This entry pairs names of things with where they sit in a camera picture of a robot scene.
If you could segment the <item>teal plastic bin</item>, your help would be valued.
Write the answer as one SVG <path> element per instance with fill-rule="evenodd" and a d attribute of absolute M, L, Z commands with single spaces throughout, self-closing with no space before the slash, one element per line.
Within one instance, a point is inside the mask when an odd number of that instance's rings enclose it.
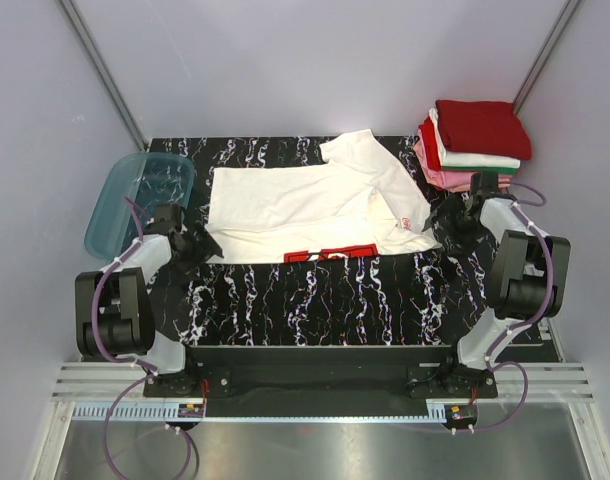
<path fill-rule="evenodd" d="M 110 261 L 137 236 L 132 211 L 141 224 L 154 216 L 159 204 L 189 204 L 194 167 L 171 153 L 136 153 L 111 169 L 89 221 L 84 246 L 93 257 Z"/>

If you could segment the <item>white t-shirt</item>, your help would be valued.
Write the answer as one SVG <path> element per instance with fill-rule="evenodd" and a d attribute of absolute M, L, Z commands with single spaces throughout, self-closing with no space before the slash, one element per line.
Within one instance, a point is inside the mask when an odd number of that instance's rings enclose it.
<path fill-rule="evenodd" d="M 320 146 L 319 165 L 219 167 L 206 225 L 224 264 L 414 254 L 439 246 L 430 205 L 370 130 Z"/>

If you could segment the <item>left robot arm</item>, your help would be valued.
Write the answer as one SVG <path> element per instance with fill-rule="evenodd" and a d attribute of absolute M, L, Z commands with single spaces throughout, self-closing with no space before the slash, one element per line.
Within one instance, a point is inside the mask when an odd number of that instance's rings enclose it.
<path fill-rule="evenodd" d="M 136 224 L 130 246 L 103 269 L 79 274 L 74 288 L 83 358 L 134 365 L 188 396 L 199 388 L 201 372 L 182 343 L 157 330 L 147 286 L 162 269 L 191 272 L 224 254 L 203 226 L 191 229 L 184 217 L 178 204 L 157 205 L 148 223 Z"/>

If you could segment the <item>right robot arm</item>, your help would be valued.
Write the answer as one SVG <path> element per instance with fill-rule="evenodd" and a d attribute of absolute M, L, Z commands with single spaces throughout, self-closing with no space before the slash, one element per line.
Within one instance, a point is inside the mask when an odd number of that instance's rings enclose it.
<path fill-rule="evenodd" d="M 498 244 L 486 277 L 486 310 L 426 380 L 457 397 L 491 381 L 502 366 L 500 353 L 518 335 L 558 314 L 571 244 L 538 227 L 491 172 L 474 174 L 468 198 L 449 196 L 425 226 L 451 257 L 473 253 L 486 235 Z"/>

